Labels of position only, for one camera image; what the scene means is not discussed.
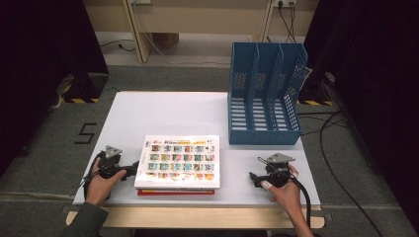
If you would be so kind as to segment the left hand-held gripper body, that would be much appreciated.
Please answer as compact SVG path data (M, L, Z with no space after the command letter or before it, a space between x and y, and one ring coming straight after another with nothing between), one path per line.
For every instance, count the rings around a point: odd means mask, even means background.
M99 175L104 179L110 179L119 172L122 167L119 165L122 151L119 148L107 145L97 157L100 159Z

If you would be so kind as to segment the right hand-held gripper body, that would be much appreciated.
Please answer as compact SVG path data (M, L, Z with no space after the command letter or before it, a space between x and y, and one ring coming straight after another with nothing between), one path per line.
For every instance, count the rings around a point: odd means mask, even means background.
M262 188L268 189L271 186L281 188L289 179L293 178L293 173L289 168L293 157L275 153L266 159L261 158L260 161L265 164L265 170L267 172L267 176L263 177L260 181Z

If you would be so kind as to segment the blue file rack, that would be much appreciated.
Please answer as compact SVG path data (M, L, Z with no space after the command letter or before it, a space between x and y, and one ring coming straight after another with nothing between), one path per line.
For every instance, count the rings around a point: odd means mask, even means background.
M296 144L301 135L296 104L306 62L300 43L232 45L227 95L231 144Z

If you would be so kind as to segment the white book with picture grid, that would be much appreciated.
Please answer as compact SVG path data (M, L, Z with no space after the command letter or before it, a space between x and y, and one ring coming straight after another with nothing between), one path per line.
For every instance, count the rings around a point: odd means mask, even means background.
M218 135L146 135L134 186L139 190L220 188Z

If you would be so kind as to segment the red book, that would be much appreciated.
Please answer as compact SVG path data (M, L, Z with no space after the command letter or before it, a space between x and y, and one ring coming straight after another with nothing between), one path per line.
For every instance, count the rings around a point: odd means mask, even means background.
M215 191L137 191L139 196L214 195Z

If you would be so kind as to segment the thick blue cover book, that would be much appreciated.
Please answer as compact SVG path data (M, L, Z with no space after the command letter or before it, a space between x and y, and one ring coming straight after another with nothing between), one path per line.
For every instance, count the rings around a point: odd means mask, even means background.
M139 192L215 192L215 189L137 189Z

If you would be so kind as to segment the person's right hand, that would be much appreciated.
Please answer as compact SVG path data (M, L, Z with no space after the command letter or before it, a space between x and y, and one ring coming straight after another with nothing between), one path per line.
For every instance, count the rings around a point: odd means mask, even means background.
M268 181L262 181L261 186L273 195L270 202L277 202L289 216L302 215L300 188L291 179L280 188L276 188Z

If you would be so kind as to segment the person's left hand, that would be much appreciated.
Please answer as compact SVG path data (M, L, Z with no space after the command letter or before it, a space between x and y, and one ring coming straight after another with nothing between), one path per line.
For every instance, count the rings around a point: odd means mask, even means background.
M118 171L110 179L104 179L95 172L99 169L100 159L97 159L89 177L90 185L87 189L85 201L100 206L110 195L113 186L126 174L126 170Z

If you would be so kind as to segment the wooden plank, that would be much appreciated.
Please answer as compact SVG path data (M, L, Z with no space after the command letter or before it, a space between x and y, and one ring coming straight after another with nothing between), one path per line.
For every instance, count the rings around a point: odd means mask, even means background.
M292 228L279 207L105 207L110 228L266 229Z

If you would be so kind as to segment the yellow-black striped stand base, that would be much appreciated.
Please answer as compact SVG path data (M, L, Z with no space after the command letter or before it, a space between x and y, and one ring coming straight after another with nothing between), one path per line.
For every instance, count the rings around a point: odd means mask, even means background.
M333 103L330 101L317 101L317 100L298 100L297 105L307 105L307 106L333 106Z
M61 93L61 101L71 104L98 103L108 78L107 74L88 73L85 79L70 79Z

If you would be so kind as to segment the black curtain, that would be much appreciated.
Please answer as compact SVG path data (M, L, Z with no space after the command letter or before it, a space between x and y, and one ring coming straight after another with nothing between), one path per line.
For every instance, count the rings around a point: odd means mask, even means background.
M304 46L419 234L419 0L318 0Z
M0 177L31 140L61 80L106 73L83 0L0 0Z

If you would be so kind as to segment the beige desk frame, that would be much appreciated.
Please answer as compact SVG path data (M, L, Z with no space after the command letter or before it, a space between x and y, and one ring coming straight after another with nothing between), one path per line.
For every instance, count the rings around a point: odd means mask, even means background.
M130 33L137 60L148 60L153 33L244 35L251 41L306 36L319 0L82 0L97 32Z

